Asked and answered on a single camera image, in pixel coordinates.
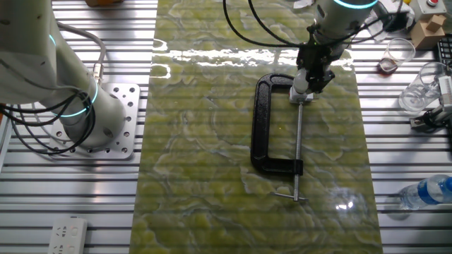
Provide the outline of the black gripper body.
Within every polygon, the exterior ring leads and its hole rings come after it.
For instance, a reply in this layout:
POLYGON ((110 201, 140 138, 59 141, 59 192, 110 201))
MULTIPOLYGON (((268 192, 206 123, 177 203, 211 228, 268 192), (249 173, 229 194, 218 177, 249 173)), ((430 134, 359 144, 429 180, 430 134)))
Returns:
POLYGON ((316 41, 309 41, 299 46, 296 64, 297 60, 307 60, 309 61, 309 71, 312 71, 317 67, 325 66, 332 52, 332 46, 320 44, 316 41))

